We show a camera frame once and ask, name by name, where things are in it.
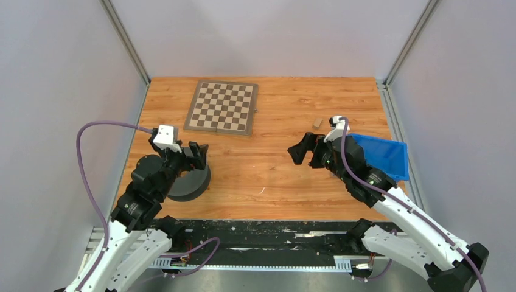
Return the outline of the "small wooden block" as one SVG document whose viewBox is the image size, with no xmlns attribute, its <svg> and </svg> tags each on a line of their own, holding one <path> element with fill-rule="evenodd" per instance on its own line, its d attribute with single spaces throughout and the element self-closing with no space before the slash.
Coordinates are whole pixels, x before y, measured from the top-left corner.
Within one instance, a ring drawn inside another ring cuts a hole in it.
<svg viewBox="0 0 516 292">
<path fill-rule="evenodd" d="M 313 122 L 313 124 L 312 124 L 312 128 L 313 128 L 313 129 L 316 129 L 316 130 L 317 130 L 317 129 L 320 129 L 320 127 L 321 127 L 321 125 L 322 125 L 322 122 L 323 122 L 322 118 L 317 118 L 317 119 L 315 119 L 315 120 L 314 120 L 314 122 Z"/>
</svg>

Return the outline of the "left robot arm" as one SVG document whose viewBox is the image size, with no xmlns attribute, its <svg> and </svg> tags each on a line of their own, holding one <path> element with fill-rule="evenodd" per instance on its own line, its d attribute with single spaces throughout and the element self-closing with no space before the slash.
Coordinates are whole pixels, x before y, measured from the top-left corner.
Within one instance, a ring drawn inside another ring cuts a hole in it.
<svg viewBox="0 0 516 292">
<path fill-rule="evenodd" d="M 190 142 L 179 152 L 153 149 L 156 154 L 138 160 L 93 258 L 64 291 L 127 291 L 160 255 L 185 247 L 184 226 L 174 218 L 151 225 L 180 174 L 206 169 L 209 146 Z"/>
</svg>

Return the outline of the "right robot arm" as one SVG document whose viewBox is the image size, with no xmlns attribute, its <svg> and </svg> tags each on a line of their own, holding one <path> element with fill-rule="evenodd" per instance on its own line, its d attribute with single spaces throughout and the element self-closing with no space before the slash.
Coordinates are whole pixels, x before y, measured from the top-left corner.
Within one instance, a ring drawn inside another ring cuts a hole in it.
<svg viewBox="0 0 516 292">
<path fill-rule="evenodd" d="M 390 176 L 367 162 L 353 136 L 330 141 L 307 132 L 288 148 L 296 165 L 302 164 L 309 151 L 313 154 L 311 168 L 329 170 L 352 197 L 388 217 L 406 234 L 400 238 L 360 219 L 348 232 L 347 245 L 352 252 L 368 250 L 387 256 L 420 275 L 433 291 L 469 291 L 480 283 L 489 256 L 487 248 L 469 244 L 436 223 Z"/>
</svg>

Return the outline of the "blue plastic bin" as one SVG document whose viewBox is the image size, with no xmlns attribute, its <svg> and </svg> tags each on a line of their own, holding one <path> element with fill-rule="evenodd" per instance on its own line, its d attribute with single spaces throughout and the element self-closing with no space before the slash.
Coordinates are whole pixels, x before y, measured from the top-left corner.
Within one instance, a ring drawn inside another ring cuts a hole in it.
<svg viewBox="0 0 516 292">
<path fill-rule="evenodd" d="M 368 164 L 382 170 L 396 182 L 409 180 L 406 143 L 357 133 L 350 135 L 362 147 Z"/>
</svg>

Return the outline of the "left aluminium frame post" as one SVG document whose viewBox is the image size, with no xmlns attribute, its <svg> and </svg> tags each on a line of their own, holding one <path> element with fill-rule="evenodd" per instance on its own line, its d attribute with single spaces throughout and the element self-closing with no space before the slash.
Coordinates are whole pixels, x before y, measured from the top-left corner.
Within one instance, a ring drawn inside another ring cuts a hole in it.
<svg viewBox="0 0 516 292">
<path fill-rule="evenodd" d="M 130 40 L 130 36 L 126 31 L 114 4 L 110 0 L 100 0 L 99 2 L 102 5 L 109 21 L 113 25 L 119 39 L 122 42 L 122 45 L 124 46 L 129 58 L 131 59 L 133 65 L 135 66 L 142 81 L 146 84 L 146 87 L 149 87 L 150 83 L 151 83 L 151 78 L 150 78 L 141 58 L 139 57 L 138 53 L 136 52 L 136 48 L 134 47 L 132 41 Z"/>
</svg>

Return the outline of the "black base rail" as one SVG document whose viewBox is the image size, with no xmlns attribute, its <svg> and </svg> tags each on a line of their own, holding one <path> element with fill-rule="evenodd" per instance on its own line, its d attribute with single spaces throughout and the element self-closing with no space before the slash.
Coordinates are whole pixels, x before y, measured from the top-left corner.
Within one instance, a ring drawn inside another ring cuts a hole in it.
<svg viewBox="0 0 516 292">
<path fill-rule="evenodd" d="M 187 258 L 186 263 L 160 256 L 151 266 L 186 271 L 205 269 L 349 271 L 360 263 L 386 260 L 373 255 L 347 232 L 354 221 L 180 220 L 184 230 L 175 236 L 168 254 L 187 252 L 217 237 Z"/>
</svg>

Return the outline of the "wooden chessboard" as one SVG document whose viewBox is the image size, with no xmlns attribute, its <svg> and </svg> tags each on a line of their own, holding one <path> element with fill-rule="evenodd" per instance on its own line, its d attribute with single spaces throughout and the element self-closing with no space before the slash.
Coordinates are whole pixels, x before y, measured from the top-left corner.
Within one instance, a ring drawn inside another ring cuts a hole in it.
<svg viewBox="0 0 516 292">
<path fill-rule="evenodd" d="M 184 129 L 250 136 L 258 92 L 255 83 L 200 80 Z"/>
</svg>

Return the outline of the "right aluminium frame post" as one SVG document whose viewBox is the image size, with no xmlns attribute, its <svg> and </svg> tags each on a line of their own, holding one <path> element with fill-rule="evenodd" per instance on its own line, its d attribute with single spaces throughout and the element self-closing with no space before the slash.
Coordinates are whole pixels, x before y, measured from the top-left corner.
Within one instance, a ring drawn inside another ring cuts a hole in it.
<svg viewBox="0 0 516 292">
<path fill-rule="evenodd" d="M 402 50 L 398 54 L 395 62 L 389 70 L 388 75 L 384 79 L 383 84 L 385 85 L 385 87 L 390 86 L 394 82 L 395 78 L 397 77 L 397 74 L 400 71 L 400 68 L 409 56 L 413 46 L 416 44 L 417 40 L 419 39 L 421 33 L 423 32 L 425 26 L 427 25 L 428 21 L 430 20 L 432 14 L 434 13 L 436 7 L 440 4 L 440 2 L 440 0 L 427 1 L 420 17 L 416 21 L 415 26 L 409 34 L 407 41 L 403 45 Z"/>
</svg>

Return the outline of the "aluminium frame post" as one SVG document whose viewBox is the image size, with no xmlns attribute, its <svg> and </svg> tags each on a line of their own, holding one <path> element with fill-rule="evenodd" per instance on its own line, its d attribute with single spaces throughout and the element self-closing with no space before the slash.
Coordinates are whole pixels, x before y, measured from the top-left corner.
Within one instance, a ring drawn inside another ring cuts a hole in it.
<svg viewBox="0 0 516 292">
<path fill-rule="evenodd" d="M 136 52 L 136 48 L 134 47 L 132 41 L 130 40 L 130 36 L 126 31 L 114 4 L 110 0 L 100 0 L 99 2 L 102 5 L 109 21 L 113 25 L 119 39 L 122 42 L 122 45 L 124 46 L 129 58 L 131 59 L 133 65 L 135 66 L 142 81 L 146 84 L 146 87 L 149 87 L 150 83 L 151 83 L 151 78 L 150 78 L 141 58 L 139 57 L 138 53 Z"/>
<path fill-rule="evenodd" d="M 436 7 L 440 4 L 440 2 L 440 0 L 427 1 L 420 17 L 416 21 L 415 26 L 409 34 L 407 41 L 403 45 L 402 50 L 398 54 L 395 62 L 389 70 L 388 75 L 384 79 L 383 84 L 385 85 L 385 87 L 390 86 L 394 82 L 395 78 L 397 77 L 397 74 L 400 71 L 400 68 L 409 56 L 413 46 L 416 44 L 417 40 L 419 39 L 421 33 L 423 32 L 425 26 L 427 25 L 428 21 L 430 20 L 432 14 L 434 13 Z"/>
</svg>

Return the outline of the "dark grey cable spool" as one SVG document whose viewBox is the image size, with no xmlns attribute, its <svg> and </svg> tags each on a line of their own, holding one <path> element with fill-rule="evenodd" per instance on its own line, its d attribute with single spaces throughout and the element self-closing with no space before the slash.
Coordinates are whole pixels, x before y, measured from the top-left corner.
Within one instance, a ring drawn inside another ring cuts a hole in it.
<svg viewBox="0 0 516 292">
<path fill-rule="evenodd" d="M 192 170 L 184 176 L 177 177 L 167 197 L 177 202 L 192 201 L 202 195 L 209 187 L 211 170 L 209 165 L 204 170 Z"/>
</svg>

